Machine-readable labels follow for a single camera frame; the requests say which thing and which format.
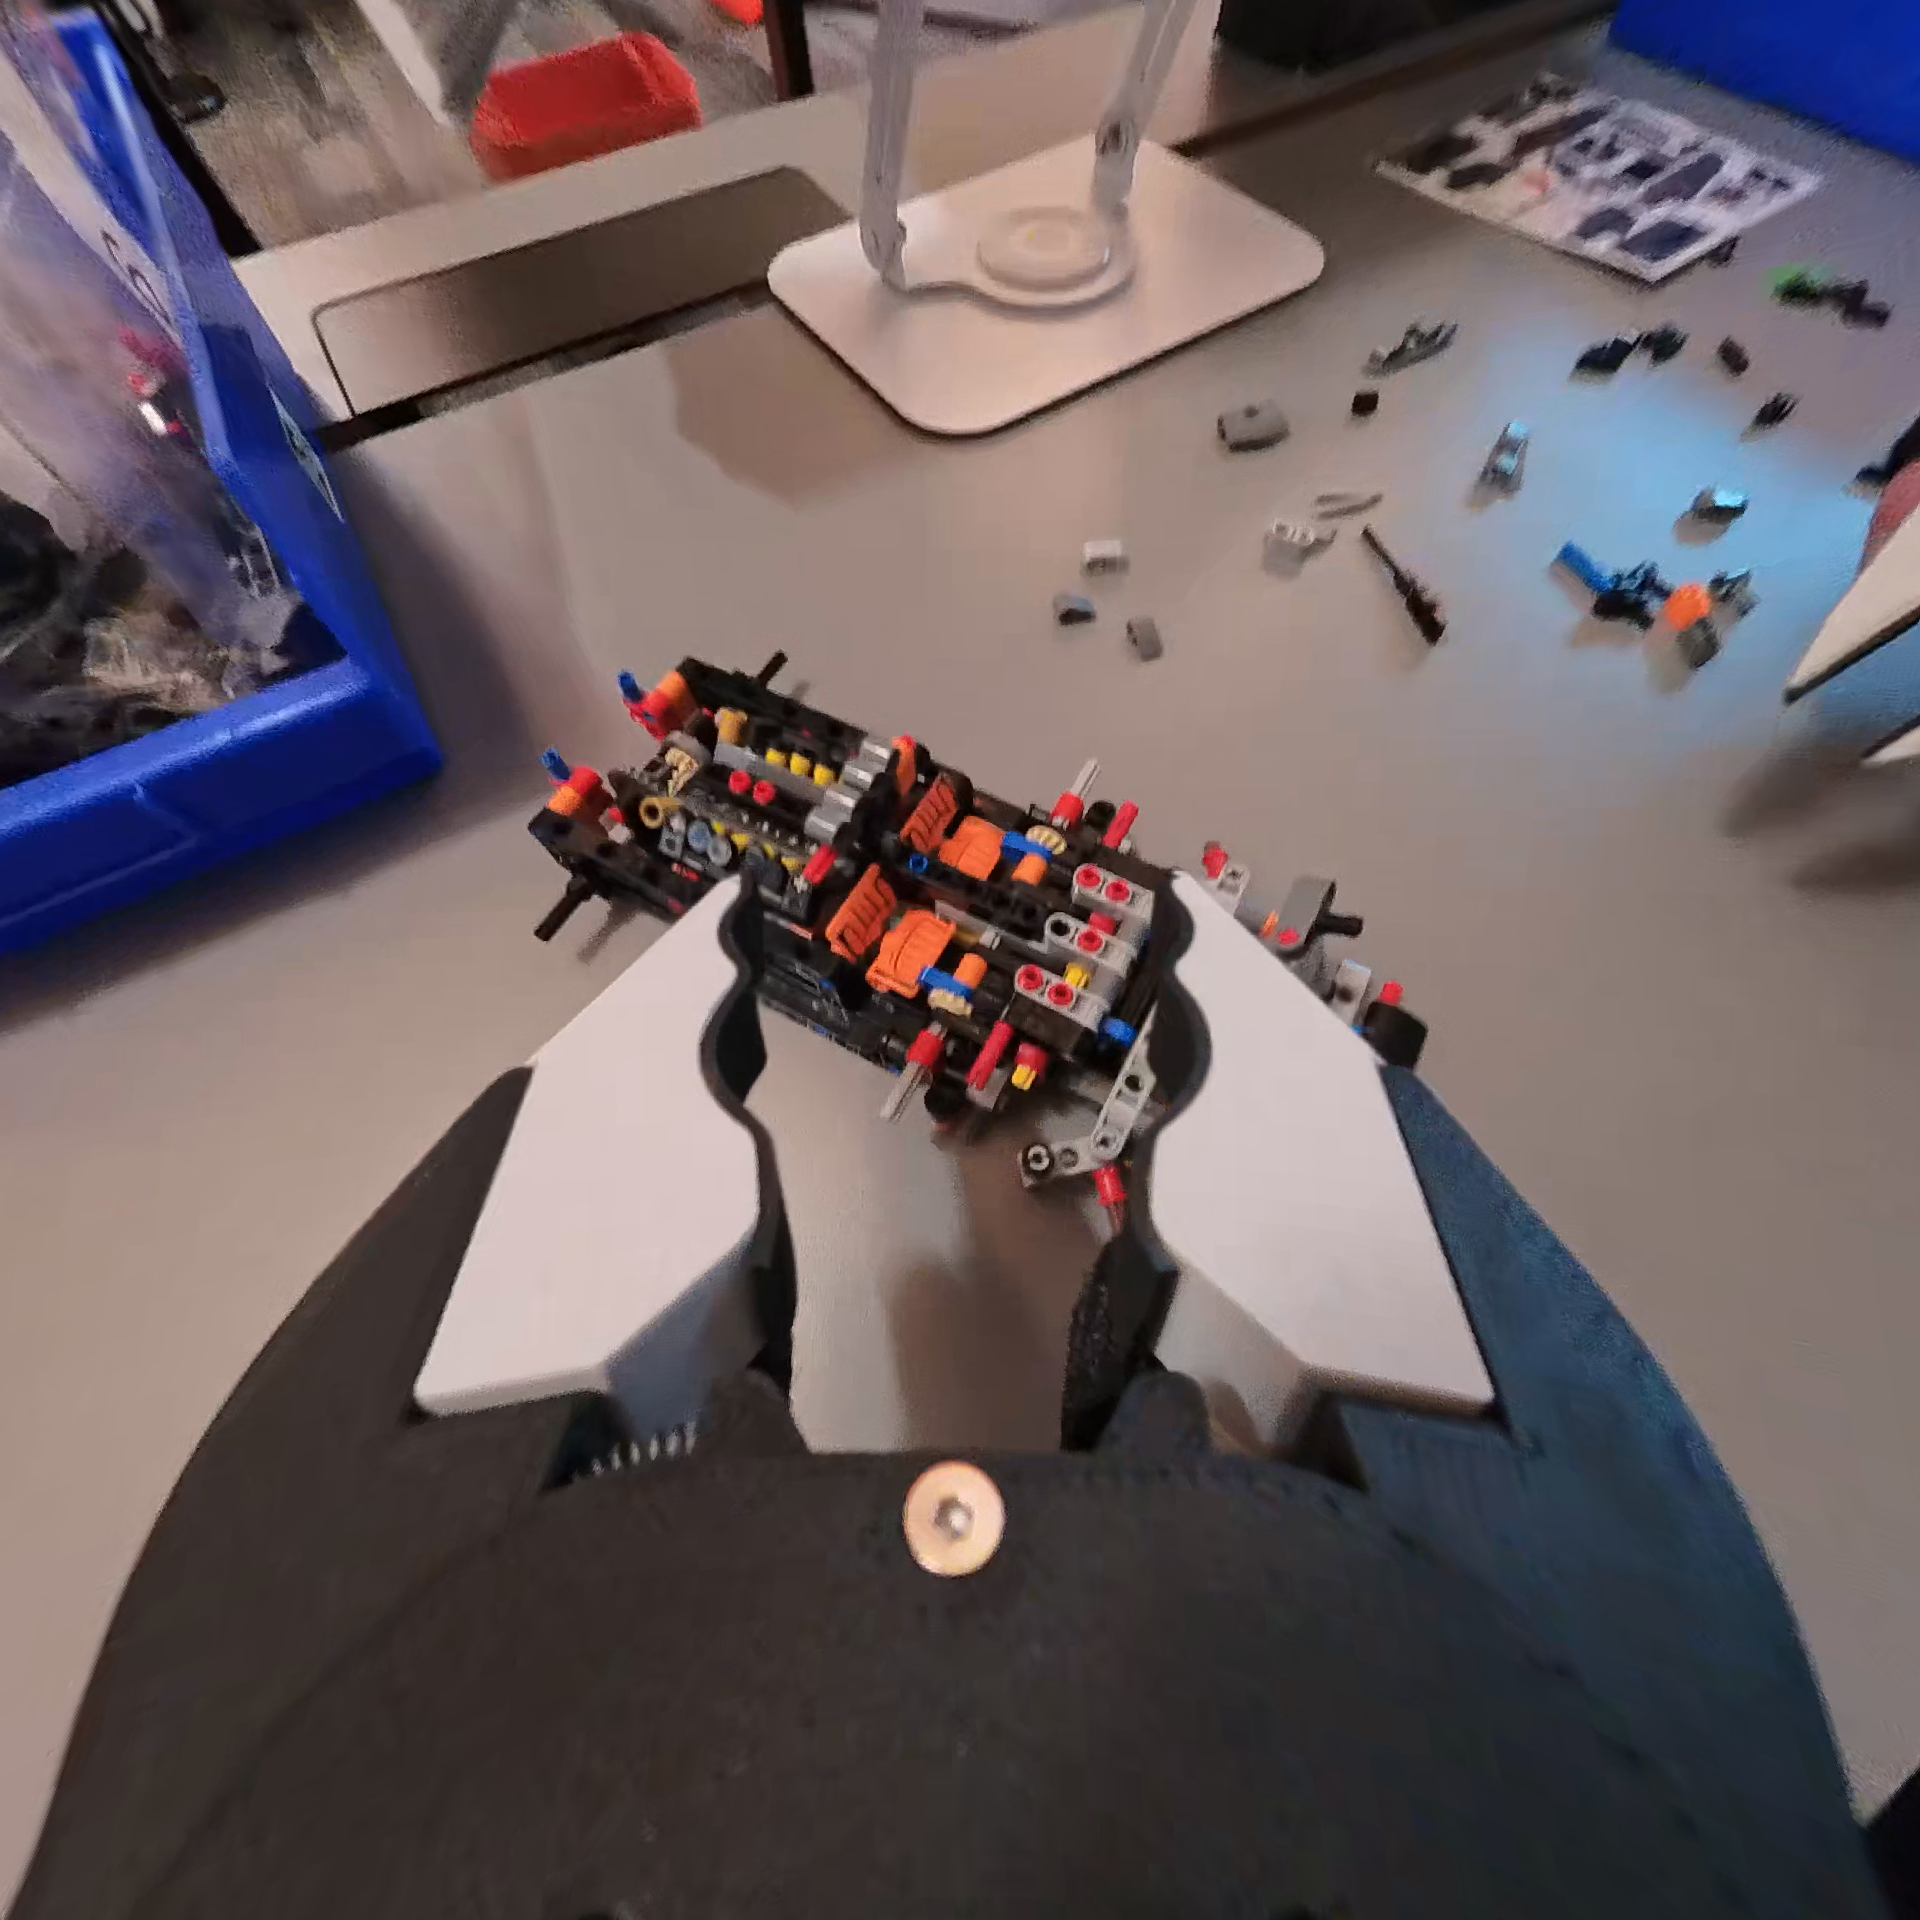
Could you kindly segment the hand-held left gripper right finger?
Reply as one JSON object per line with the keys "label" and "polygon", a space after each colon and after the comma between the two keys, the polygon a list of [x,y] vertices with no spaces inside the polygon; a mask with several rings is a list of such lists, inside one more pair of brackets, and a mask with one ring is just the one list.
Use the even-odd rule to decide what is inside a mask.
{"label": "hand-held left gripper right finger", "polygon": [[1293,1453],[1325,1404],[1476,1424],[1497,1385],[1388,1071],[1200,876],[1170,876],[1148,1066],[1166,1114],[1070,1330],[1060,1442],[1148,1374],[1233,1450]]}

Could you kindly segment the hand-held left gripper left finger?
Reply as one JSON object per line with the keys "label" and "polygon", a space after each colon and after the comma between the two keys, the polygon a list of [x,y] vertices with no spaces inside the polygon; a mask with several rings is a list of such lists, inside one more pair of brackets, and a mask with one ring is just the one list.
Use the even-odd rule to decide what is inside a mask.
{"label": "hand-held left gripper left finger", "polygon": [[529,1060],[413,1401],[592,1394],[649,1442],[719,1385],[793,1397],[799,1265],[769,1131],[762,899],[724,881]]}

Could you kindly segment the multicoloured lego car chassis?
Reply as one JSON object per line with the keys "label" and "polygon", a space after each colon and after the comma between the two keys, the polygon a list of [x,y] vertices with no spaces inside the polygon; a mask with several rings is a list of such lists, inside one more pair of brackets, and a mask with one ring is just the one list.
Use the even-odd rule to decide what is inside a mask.
{"label": "multicoloured lego car chassis", "polygon": [[780,694],[783,664],[620,673],[640,765],[543,756],[529,833],[567,891],[538,939],[592,899],[680,923],[751,882],[766,1006],[892,1071],[888,1118],[922,1096],[943,1129],[991,1120],[1053,1080],[1091,1120],[1032,1139],[1021,1182],[1088,1179],[1121,1223],[1166,1114],[1148,1033],[1170,869],[1138,850],[1139,809],[1094,797],[1098,760],[1050,806],[1004,800],[909,734]]}

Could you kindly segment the long black lego shaft piece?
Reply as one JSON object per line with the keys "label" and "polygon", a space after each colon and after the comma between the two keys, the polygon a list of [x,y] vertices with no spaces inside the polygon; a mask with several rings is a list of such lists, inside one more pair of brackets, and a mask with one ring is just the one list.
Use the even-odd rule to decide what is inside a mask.
{"label": "long black lego shaft piece", "polygon": [[1445,639],[1449,619],[1429,582],[1384,543],[1380,531],[1371,523],[1360,526],[1360,543],[1380,564],[1384,575],[1397,592],[1397,599],[1408,622],[1423,636],[1423,642],[1429,647],[1440,644]]}

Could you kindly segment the lego sticker sheet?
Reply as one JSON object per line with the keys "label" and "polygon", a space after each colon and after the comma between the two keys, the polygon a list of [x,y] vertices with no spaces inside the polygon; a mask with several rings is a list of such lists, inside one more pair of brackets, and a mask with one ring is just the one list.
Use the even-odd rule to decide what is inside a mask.
{"label": "lego sticker sheet", "polygon": [[1638,284],[1735,251],[1822,172],[1554,70],[1375,162],[1408,193]]}

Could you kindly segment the blue plastic storage bin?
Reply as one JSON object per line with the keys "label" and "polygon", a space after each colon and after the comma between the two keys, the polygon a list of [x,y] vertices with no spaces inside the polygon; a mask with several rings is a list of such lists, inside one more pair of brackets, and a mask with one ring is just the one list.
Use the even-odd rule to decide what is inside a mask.
{"label": "blue plastic storage bin", "polygon": [[1918,162],[1916,4],[1621,4],[1613,44]]}
{"label": "blue plastic storage bin", "polygon": [[4,792],[4,953],[151,899],[176,882],[441,770],[369,555],[315,442],[316,400],[234,275],[202,195],[134,92],[104,25],[56,15],[80,121],[134,212],[212,469],[264,530],[339,657],[215,712]]}

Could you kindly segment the silver monitor stand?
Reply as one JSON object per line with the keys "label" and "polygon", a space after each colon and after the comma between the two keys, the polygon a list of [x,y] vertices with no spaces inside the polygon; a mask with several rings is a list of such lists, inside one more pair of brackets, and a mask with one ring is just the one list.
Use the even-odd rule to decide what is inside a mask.
{"label": "silver monitor stand", "polygon": [[1146,4],[1088,137],[903,198],[922,4],[883,4],[852,223],[780,249],[783,312],[909,428],[970,442],[1289,301],[1302,227],[1146,140],[1190,4]]}

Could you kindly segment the clear plastic parts bags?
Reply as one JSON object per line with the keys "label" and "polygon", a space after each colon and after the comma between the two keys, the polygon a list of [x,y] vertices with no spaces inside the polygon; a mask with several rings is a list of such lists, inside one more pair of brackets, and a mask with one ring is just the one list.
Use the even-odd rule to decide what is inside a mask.
{"label": "clear plastic parts bags", "polygon": [[107,198],[76,70],[4,5],[4,789],[329,667],[203,451],[157,256]]}

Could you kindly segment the red plastic bin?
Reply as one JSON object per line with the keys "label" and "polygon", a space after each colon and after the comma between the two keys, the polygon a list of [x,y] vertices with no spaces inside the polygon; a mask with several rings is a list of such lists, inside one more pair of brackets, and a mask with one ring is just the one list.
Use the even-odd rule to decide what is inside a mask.
{"label": "red plastic bin", "polygon": [[493,70],[468,144],[490,181],[516,181],[701,127],[685,62],[653,35],[615,35]]}

